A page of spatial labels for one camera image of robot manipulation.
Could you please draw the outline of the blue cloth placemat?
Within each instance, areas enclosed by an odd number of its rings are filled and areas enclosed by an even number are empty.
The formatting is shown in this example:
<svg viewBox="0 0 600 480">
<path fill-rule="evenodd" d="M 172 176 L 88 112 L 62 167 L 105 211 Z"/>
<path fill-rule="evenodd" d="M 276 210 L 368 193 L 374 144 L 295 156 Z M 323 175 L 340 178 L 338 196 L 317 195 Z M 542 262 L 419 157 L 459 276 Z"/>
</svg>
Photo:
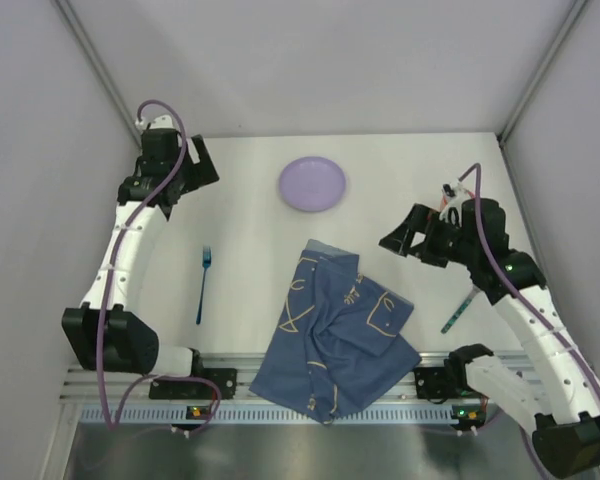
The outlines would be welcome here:
<svg viewBox="0 0 600 480">
<path fill-rule="evenodd" d="M 413 304 L 358 265 L 354 253 L 306 243 L 253 394 L 329 425 L 365 410 L 420 364 L 401 334 Z"/>
</svg>

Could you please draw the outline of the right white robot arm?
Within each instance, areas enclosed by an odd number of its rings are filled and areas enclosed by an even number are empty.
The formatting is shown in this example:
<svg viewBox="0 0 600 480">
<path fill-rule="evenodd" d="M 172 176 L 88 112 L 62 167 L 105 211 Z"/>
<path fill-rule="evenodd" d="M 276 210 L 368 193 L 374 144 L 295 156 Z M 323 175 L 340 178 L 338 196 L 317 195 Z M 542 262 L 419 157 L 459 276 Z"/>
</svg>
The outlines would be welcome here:
<svg viewBox="0 0 600 480">
<path fill-rule="evenodd" d="M 600 381 L 562 322 L 543 273 L 529 254 L 510 247 L 497 201 L 461 183 L 444 185 L 443 196 L 441 210 L 414 205 L 380 246 L 435 267 L 466 267 L 520 342 L 544 391 L 536 392 L 482 344 L 445 359 L 455 387 L 488 397 L 515 420 L 552 476 L 599 467 Z"/>
</svg>

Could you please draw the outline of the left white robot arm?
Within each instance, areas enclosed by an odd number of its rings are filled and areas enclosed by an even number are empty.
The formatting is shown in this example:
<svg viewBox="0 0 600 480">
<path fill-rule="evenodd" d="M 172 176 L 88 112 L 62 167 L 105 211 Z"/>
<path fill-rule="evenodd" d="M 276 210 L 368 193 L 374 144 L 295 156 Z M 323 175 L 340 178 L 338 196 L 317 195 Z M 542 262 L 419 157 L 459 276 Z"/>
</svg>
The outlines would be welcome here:
<svg viewBox="0 0 600 480">
<path fill-rule="evenodd" d="M 172 346 L 138 314 L 150 257 L 180 198 L 219 175 L 204 139 L 181 137 L 174 118 L 143 124 L 141 154 L 119 186 L 114 227 L 95 279 L 61 325 L 86 370 L 188 377 L 201 367 L 197 351 Z"/>
</svg>

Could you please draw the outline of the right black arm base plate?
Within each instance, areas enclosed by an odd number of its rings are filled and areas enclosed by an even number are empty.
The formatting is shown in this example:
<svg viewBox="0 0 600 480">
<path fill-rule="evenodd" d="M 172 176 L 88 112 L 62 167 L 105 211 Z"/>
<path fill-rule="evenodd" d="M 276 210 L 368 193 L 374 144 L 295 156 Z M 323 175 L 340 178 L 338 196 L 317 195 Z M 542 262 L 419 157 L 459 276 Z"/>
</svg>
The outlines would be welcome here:
<svg viewBox="0 0 600 480">
<path fill-rule="evenodd" d="M 418 367 L 414 371 L 416 396 L 433 404 L 457 397 L 457 392 L 444 367 Z"/>
</svg>

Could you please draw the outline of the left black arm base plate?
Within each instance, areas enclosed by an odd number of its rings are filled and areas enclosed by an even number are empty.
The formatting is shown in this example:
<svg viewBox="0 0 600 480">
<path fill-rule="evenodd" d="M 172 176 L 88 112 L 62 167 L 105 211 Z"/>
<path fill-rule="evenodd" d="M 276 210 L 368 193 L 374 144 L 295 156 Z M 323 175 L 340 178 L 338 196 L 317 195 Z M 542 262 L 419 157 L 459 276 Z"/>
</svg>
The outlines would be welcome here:
<svg viewBox="0 0 600 480">
<path fill-rule="evenodd" d="M 167 380 L 159 378 L 151 382 L 151 400 L 212 400 L 232 399 L 236 392 L 237 373 L 235 368 L 204 368 L 202 378 L 210 385 L 186 379 Z"/>
</svg>

